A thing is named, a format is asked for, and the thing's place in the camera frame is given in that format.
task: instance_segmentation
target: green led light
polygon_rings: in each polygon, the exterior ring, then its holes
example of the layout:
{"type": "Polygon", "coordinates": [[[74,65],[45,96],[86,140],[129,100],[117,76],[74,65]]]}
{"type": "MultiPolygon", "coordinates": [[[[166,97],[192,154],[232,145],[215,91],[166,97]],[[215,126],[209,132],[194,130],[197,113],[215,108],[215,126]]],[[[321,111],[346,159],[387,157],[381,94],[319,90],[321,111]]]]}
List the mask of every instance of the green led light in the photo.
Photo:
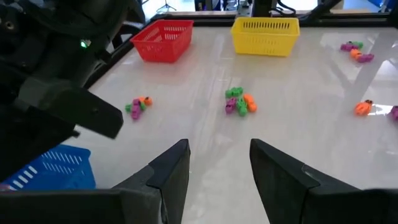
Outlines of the green led light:
{"type": "Polygon", "coordinates": [[[87,48],[86,43],[84,43],[83,41],[80,42],[80,46],[83,47],[83,48],[87,48]]]}
{"type": "Polygon", "coordinates": [[[80,40],[80,47],[83,47],[84,49],[89,47],[91,45],[90,40],[80,40]]]}

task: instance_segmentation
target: white table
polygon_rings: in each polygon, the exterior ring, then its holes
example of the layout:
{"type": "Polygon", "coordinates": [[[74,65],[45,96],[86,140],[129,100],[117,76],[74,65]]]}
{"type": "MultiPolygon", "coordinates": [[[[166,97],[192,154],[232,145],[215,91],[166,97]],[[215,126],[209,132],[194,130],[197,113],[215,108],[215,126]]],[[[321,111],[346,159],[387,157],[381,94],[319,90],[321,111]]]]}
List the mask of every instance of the white table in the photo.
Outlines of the white table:
{"type": "Polygon", "coordinates": [[[301,32],[287,58],[236,55],[229,29],[220,27],[194,28],[175,64],[145,63],[133,49],[91,91],[121,110],[137,96],[154,105],[138,122],[124,113],[115,140],[83,130],[66,144],[92,151],[98,187],[108,188],[188,138],[183,223],[267,223],[249,161],[252,138],[355,187],[398,188],[398,123],[386,116],[398,105],[398,31],[301,32]],[[363,41],[375,59],[352,61],[339,50],[349,40],[363,41]],[[233,86],[254,96],[257,113],[225,114],[224,91],[233,86]],[[374,111],[355,117],[355,104],[366,99],[374,111]]]}

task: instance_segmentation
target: metal frame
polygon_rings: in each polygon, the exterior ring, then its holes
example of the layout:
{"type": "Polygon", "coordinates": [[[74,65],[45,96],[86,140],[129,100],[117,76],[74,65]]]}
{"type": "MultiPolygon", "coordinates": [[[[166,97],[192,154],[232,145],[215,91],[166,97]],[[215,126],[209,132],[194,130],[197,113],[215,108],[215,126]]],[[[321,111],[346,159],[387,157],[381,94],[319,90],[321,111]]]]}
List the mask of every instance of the metal frame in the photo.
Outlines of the metal frame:
{"type": "MultiPolygon", "coordinates": [[[[231,27],[235,21],[235,15],[195,15],[182,16],[171,14],[155,15],[146,26],[158,19],[174,19],[174,20],[193,20],[195,27],[231,27]]],[[[121,31],[115,39],[121,40],[122,34],[134,32],[126,32],[128,25],[123,25],[121,31]]],[[[394,7],[390,13],[361,13],[361,14],[324,14],[318,19],[310,21],[300,21],[300,27],[395,27],[398,29],[398,7],[394,7]]],[[[124,57],[132,48],[133,44],[129,41],[114,41],[115,51],[111,54],[111,60],[108,64],[100,65],[85,84],[85,88],[91,87],[99,80],[115,63],[124,57]]]]}

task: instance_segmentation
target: blue basket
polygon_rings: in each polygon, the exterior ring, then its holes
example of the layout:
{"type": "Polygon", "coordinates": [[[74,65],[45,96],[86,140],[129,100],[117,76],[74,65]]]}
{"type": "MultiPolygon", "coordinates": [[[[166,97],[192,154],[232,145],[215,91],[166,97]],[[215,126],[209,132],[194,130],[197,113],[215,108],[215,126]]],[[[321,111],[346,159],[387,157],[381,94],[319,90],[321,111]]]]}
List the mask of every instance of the blue basket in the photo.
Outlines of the blue basket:
{"type": "Polygon", "coordinates": [[[94,189],[87,149],[59,145],[39,156],[3,184],[11,190],[94,189]]]}

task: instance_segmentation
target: basket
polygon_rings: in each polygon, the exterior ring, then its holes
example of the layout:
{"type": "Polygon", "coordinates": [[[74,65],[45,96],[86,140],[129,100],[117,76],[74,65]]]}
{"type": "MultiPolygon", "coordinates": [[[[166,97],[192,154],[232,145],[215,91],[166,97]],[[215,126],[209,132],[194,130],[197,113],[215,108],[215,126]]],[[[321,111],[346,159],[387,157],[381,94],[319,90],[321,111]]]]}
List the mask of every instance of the basket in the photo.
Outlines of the basket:
{"type": "Polygon", "coordinates": [[[94,189],[87,149],[59,145],[5,180],[11,190],[94,189]]]}
{"type": "Polygon", "coordinates": [[[235,52],[288,56],[300,35],[296,18],[246,18],[235,20],[231,33],[235,52]]]}
{"type": "Polygon", "coordinates": [[[159,20],[130,41],[148,62],[173,63],[191,43],[193,21],[159,20]]]}

